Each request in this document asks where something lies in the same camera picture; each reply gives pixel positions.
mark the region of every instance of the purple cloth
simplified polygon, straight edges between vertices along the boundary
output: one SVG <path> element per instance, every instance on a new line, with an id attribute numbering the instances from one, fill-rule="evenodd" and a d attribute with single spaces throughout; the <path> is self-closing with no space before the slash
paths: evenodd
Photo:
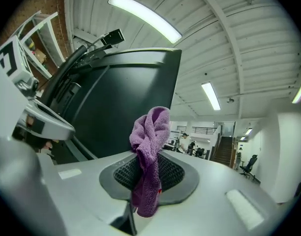
<path id="1" fill-rule="evenodd" d="M 169 135 L 169 109 L 164 107 L 154 107 L 138 118 L 130 135 L 131 146 L 143 170 L 143 176 L 132 192 L 132 203 L 142 217 L 152 217 L 157 210 L 161 189 L 157 153 Z"/>

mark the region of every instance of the office chair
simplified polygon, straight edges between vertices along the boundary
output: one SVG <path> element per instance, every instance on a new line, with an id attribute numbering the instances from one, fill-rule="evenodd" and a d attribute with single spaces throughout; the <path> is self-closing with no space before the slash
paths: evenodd
<path id="1" fill-rule="evenodd" d="M 250 178 L 250 172 L 252 170 L 252 166 L 253 164 L 258 160 L 257 158 L 258 155 L 253 155 L 250 159 L 250 161 L 248 162 L 247 166 L 240 166 L 241 169 L 243 169 L 243 173 L 240 173 L 240 175 L 243 175 L 245 177 L 249 176 Z"/>

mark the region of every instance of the wooden stair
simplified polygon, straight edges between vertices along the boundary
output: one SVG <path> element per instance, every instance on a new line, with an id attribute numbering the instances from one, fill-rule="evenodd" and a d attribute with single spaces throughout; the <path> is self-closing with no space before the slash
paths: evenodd
<path id="1" fill-rule="evenodd" d="M 232 137 L 222 137 L 213 161 L 229 167 L 231 160 L 232 143 Z"/>

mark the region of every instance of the black mesh grille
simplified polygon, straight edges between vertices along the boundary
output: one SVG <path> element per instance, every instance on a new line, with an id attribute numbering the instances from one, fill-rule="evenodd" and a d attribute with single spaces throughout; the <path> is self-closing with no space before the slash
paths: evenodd
<path id="1" fill-rule="evenodd" d="M 178 164 L 170 161 L 168 158 L 158 154 L 159 178 L 162 191 L 166 191 L 182 181 L 184 178 L 184 169 Z M 114 173 L 116 181 L 129 190 L 133 190 L 142 176 L 138 158 L 135 157 Z"/>
<path id="2" fill-rule="evenodd" d="M 133 190 L 142 176 L 142 169 L 137 157 L 127 162 L 114 172 L 114 177 L 123 186 L 129 190 Z"/>
<path id="3" fill-rule="evenodd" d="M 184 178 L 184 169 L 161 154 L 158 154 L 158 164 L 163 192 L 174 187 Z"/>

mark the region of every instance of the white corrugated ceiling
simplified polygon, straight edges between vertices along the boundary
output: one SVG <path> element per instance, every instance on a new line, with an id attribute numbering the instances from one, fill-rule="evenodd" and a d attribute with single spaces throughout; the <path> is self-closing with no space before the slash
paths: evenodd
<path id="1" fill-rule="evenodd" d="M 137 1 L 169 21 L 182 38 L 171 44 L 108 0 L 65 0 L 69 37 L 77 36 L 77 45 L 78 37 L 94 40 L 121 28 L 120 50 L 182 49 L 172 119 L 261 118 L 272 99 L 294 96 L 301 83 L 301 36 L 276 0 Z M 213 84 L 220 111 L 212 109 L 201 88 L 206 81 Z M 228 104 L 229 97 L 235 102 Z"/>

